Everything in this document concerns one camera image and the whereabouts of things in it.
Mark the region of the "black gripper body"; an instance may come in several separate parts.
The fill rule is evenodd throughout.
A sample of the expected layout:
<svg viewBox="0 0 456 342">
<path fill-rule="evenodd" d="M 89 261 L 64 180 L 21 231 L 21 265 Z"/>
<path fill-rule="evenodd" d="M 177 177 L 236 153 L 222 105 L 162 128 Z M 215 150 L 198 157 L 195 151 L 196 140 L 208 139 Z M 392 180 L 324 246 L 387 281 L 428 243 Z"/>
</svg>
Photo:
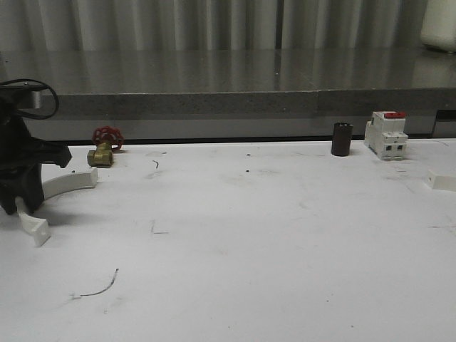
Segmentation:
<svg viewBox="0 0 456 342">
<path fill-rule="evenodd" d="M 48 114 L 31 113 L 41 107 L 41 93 L 48 91 L 53 110 Z M 47 120 L 59 109 L 59 99 L 48 84 L 1 85 L 1 176 L 41 176 L 43 164 L 64 168 L 72 155 L 68 146 L 35 138 L 25 120 Z"/>
</svg>

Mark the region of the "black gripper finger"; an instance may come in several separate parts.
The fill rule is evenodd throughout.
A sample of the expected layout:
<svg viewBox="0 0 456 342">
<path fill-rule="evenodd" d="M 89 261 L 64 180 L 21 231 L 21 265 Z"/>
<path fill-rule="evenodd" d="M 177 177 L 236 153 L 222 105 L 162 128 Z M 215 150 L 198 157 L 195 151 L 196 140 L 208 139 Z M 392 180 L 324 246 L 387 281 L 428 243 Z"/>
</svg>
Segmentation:
<svg viewBox="0 0 456 342">
<path fill-rule="evenodd" d="M 35 212 L 44 201 L 41 167 L 41 163 L 22 167 L 15 181 L 15 197 L 24 201 L 29 212 Z"/>
<path fill-rule="evenodd" d="M 15 181 L 14 178 L 1 178 L 1 207 L 8 215 L 17 211 Z"/>
</svg>

